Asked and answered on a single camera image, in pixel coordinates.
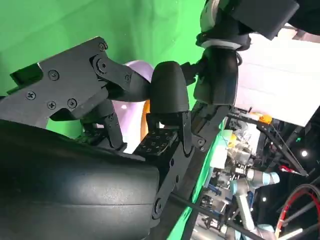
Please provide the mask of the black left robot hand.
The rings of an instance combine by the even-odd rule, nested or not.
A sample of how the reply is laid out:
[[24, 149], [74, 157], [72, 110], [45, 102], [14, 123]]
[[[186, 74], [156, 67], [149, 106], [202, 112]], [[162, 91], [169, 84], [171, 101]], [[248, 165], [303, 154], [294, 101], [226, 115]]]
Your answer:
[[219, 132], [219, 125], [235, 104], [238, 85], [237, 52], [209, 47], [194, 64], [181, 65], [187, 85], [195, 83], [191, 110], [192, 144], [207, 151]]

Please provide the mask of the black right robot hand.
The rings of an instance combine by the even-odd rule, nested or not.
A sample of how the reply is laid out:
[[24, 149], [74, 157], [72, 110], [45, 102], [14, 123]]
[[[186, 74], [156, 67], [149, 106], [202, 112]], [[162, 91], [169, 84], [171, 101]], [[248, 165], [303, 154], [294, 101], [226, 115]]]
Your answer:
[[194, 153], [185, 76], [151, 80], [95, 37], [11, 74], [0, 101], [3, 240], [142, 240]]

